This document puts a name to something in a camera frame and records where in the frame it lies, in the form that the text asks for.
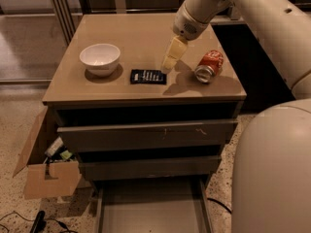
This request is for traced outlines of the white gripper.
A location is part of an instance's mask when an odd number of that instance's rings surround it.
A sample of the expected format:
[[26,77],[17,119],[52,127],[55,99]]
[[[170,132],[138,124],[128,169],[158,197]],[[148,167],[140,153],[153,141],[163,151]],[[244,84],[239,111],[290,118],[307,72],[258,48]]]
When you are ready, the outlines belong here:
[[182,5],[176,13],[173,32],[174,36],[166,50],[166,55],[161,64],[161,72],[169,74],[188,48],[188,41],[197,39],[207,28],[207,23],[201,23],[195,20],[187,11],[185,5]]

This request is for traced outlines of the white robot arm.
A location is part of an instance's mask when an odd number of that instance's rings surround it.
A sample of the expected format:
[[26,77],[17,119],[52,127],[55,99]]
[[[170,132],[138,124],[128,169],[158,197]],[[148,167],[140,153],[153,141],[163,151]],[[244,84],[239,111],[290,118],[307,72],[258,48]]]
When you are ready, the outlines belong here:
[[232,233],[311,233],[311,16],[288,0],[185,0],[173,31],[200,36],[234,6],[294,95],[243,131],[232,175]]

